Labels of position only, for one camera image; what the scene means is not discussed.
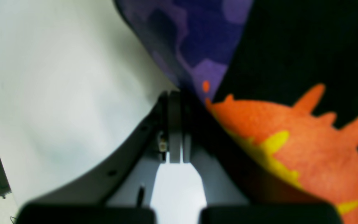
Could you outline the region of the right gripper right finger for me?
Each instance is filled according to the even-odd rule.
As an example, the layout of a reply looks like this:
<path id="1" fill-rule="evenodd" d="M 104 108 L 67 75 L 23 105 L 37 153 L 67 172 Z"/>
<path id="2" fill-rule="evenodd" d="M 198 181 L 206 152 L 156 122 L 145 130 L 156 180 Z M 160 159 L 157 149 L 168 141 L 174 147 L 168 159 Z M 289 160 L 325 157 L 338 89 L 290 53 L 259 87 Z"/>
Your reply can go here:
<path id="1" fill-rule="evenodd" d="M 182 94 L 183 161 L 199 173 L 200 224 L 341 224 L 334 207 L 264 170 L 191 93 Z"/>

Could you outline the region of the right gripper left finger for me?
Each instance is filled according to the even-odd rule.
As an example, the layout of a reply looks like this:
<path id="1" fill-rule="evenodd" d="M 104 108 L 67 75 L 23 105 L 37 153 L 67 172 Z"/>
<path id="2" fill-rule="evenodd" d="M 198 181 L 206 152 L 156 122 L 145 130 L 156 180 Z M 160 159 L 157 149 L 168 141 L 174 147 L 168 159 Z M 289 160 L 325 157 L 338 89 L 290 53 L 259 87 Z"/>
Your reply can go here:
<path id="1" fill-rule="evenodd" d="M 181 94 L 162 92 L 110 156 L 74 181 L 25 205 L 17 224 L 155 224 L 150 208 L 161 164 L 181 161 Z"/>

